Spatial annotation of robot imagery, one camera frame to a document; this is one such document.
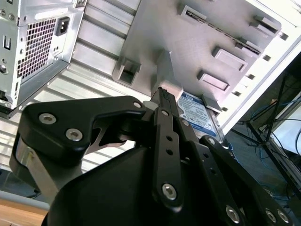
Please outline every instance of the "silver metal panel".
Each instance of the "silver metal panel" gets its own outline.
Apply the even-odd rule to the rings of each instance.
[[[134,10],[137,10],[138,9],[138,6],[140,4],[140,0],[117,0],[119,1],[120,3],[134,9]]]
[[[6,73],[0,72],[0,90],[6,93],[6,98],[8,99],[8,102],[0,100],[0,104],[14,108],[16,107],[15,98],[18,98],[21,85],[21,78],[17,77],[16,63],[21,58],[19,53],[21,49],[24,49],[25,45],[22,45],[22,43],[19,42],[20,31],[17,26],[11,26],[10,23],[1,19],[0,28],[0,43],[4,43],[5,37],[7,41],[9,39],[11,40],[10,50],[5,49],[2,46],[0,47],[0,67],[5,67],[7,71]]]
[[[112,75],[116,64],[116,60],[79,43],[75,45],[73,59],[109,75]]]
[[[119,9],[118,7],[104,1],[104,0],[90,0],[89,5],[94,6],[104,13],[111,15],[112,17],[131,25],[134,19],[134,16]]]
[[[150,95],[156,81],[159,52],[165,49],[171,52],[175,78],[185,91],[195,96],[204,94],[212,100],[222,101],[256,61],[255,57],[235,48],[238,40],[232,37],[243,37],[265,49],[274,36],[263,37],[250,27],[250,22],[255,21],[255,16],[262,16],[277,24],[278,28],[281,25],[246,1],[212,3],[185,0],[181,1],[181,5],[178,3],[176,0],[142,0],[120,54],[140,64],[141,70],[130,85],[122,80],[116,81]],[[185,5],[206,16],[206,24],[201,22],[200,25],[195,25],[187,22],[181,16],[180,8]],[[198,22],[202,20],[197,17],[195,19]],[[212,52],[216,48],[224,49],[244,61],[246,67],[243,68],[243,73],[214,59]],[[114,79],[115,73],[118,74],[118,67],[119,65],[114,71]],[[198,82],[200,71],[214,74],[217,79],[229,84],[230,89],[226,93],[212,92],[206,85]]]
[[[86,20],[82,22],[79,38],[117,56],[119,56],[125,41],[123,38],[120,38]]]
[[[128,25],[127,23],[91,5],[87,6],[85,15],[86,17],[93,18],[93,20],[105,24],[106,26],[111,27],[123,34],[127,34],[130,29],[130,25]]]
[[[73,0],[19,0],[17,2],[20,2],[21,6],[18,9],[19,26],[45,18],[63,17],[69,10],[73,10]]]
[[[69,30],[68,32],[65,34],[65,42],[54,42],[56,43],[59,47],[59,54],[57,57],[58,58],[62,58],[63,61],[65,62],[70,62],[72,55],[73,55],[73,50],[74,50],[74,46],[75,46],[75,42],[79,33],[79,28],[80,28],[80,24],[83,18],[84,12],[83,9],[79,8],[77,12],[73,13],[72,15],[70,15],[70,24],[69,24]]]

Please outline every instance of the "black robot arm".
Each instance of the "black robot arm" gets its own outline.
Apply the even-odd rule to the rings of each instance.
[[[83,174],[85,154],[135,147]],[[277,225],[286,212],[213,137],[200,140],[173,95],[25,108],[10,161],[51,204],[45,226]]]

